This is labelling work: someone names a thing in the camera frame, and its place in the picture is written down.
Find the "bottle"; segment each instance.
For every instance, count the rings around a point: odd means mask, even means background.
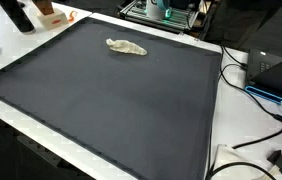
[[[35,32],[35,28],[17,0],[0,0],[0,5],[19,31],[25,35]]]

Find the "gray mat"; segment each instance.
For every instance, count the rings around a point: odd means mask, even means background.
[[[125,39],[146,56],[111,51]],[[0,100],[139,179],[203,179],[220,54],[98,20],[0,70]]]

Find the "orange object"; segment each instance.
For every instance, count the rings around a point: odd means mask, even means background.
[[[76,11],[71,11],[71,13],[70,13],[70,18],[69,18],[69,22],[73,22],[74,21],[74,17],[76,17],[77,16],[77,12]]]

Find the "black laptop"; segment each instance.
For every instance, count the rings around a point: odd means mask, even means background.
[[[282,58],[251,50],[245,90],[277,104],[282,102]]]

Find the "white table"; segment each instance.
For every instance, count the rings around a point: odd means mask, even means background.
[[[53,31],[46,32],[35,17],[37,10],[34,5],[28,2],[26,2],[26,4],[27,8],[25,11],[37,28],[37,33],[30,36],[22,35],[0,8],[0,48],[2,48],[2,51],[0,52],[0,69],[67,28],[66,26],[63,26],[54,29]],[[76,21],[90,16],[90,18],[118,24],[192,46],[221,52],[219,46],[198,41],[187,35],[176,35],[97,13],[91,15],[90,12],[63,5],[54,4],[54,6],[66,12],[67,15],[71,10],[76,10],[78,12]],[[235,50],[229,50],[229,52],[241,62],[247,61],[248,54]],[[233,61],[225,55],[223,66],[228,63],[233,63]],[[230,82],[243,87],[244,72],[236,68],[229,68],[225,74]],[[275,104],[262,99],[259,100],[270,111],[278,112]],[[43,126],[36,120],[22,114],[1,101],[0,119],[95,179],[135,179],[131,175],[94,155],[73,141]],[[272,134],[278,131],[281,127],[282,124],[280,122],[263,113],[247,96],[225,85],[223,82],[220,82],[213,123],[212,156],[214,155],[218,144],[232,146],[242,142],[251,141]],[[269,168],[270,163],[267,162],[266,157],[276,149],[282,150],[282,135],[257,145],[242,148],[239,151],[253,163],[264,168]],[[235,171],[232,174],[235,175],[236,179],[240,177]]]

